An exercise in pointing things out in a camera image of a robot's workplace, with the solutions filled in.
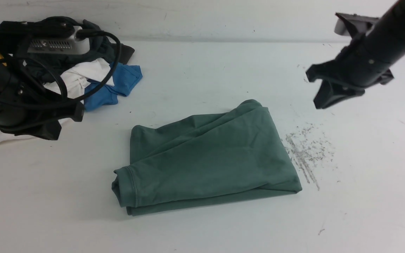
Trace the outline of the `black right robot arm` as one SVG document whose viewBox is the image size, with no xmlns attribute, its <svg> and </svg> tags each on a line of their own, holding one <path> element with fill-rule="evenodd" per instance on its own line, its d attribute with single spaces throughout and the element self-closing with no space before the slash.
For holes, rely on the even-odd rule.
<svg viewBox="0 0 405 253">
<path fill-rule="evenodd" d="M 391 67 L 405 56 L 405 0 L 395 2 L 380 18 L 336 13 L 334 32 L 350 36 L 350 44 L 331 61 L 313 64 L 307 80 L 321 80 L 313 102 L 326 109 L 362 96 L 373 85 L 393 80 Z"/>
</svg>

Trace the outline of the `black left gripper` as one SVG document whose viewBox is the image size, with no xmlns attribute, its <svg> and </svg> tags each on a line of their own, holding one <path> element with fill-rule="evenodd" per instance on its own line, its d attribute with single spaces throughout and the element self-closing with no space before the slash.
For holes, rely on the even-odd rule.
<svg viewBox="0 0 405 253">
<path fill-rule="evenodd" d="M 34 136 L 44 140 L 57 140 L 61 133 L 59 120 L 71 119 L 81 122 L 85 113 L 83 103 L 52 109 L 28 109 L 18 104 L 41 106 L 49 102 L 62 102 L 61 95 L 48 90 L 38 92 L 21 81 L 0 82 L 0 130 L 15 136 Z"/>
</svg>

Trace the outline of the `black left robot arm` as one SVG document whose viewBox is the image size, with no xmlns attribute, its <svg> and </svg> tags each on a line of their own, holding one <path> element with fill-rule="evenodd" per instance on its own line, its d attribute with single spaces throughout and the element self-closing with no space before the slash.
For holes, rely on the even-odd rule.
<svg viewBox="0 0 405 253">
<path fill-rule="evenodd" d="M 0 54 L 0 130 L 15 136 L 57 140 L 61 119 L 81 122 L 85 107 L 68 98 L 66 88 L 50 91 L 33 78 L 24 58 Z"/>
</svg>

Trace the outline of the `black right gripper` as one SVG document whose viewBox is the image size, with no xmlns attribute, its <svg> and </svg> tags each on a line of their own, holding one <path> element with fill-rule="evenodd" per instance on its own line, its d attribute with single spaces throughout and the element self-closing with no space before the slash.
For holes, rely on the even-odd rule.
<svg viewBox="0 0 405 253">
<path fill-rule="evenodd" d="M 394 79 L 389 64 L 378 61 L 363 46 L 344 47 L 335 59 L 311 65 L 306 76 L 309 82 L 322 81 L 313 100 L 316 109 L 360 97 L 367 88 Z"/>
</svg>

